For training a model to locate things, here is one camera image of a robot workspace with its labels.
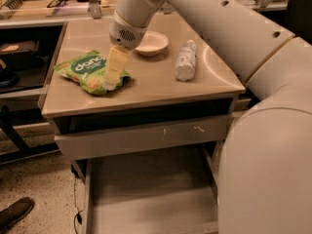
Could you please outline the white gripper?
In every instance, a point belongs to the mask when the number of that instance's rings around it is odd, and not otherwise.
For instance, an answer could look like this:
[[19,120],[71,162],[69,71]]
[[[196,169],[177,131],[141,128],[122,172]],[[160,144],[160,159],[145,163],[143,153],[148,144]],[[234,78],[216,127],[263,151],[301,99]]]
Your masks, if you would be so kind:
[[110,48],[103,76],[103,87],[106,90],[113,91],[117,87],[129,61],[129,50],[140,44],[146,30],[146,18],[132,16],[125,19],[118,12],[114,13],[109,24],[109,37],[115,46]]

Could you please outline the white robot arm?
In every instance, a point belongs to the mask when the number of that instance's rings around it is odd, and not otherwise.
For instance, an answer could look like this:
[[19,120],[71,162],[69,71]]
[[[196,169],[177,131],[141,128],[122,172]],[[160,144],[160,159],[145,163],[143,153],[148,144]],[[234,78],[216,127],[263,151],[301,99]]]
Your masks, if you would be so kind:
[[109,34],[134,49],[169,3],[258,98],[218,170],[219,234],[312,234],[312,49],[235,0],[118,0]]

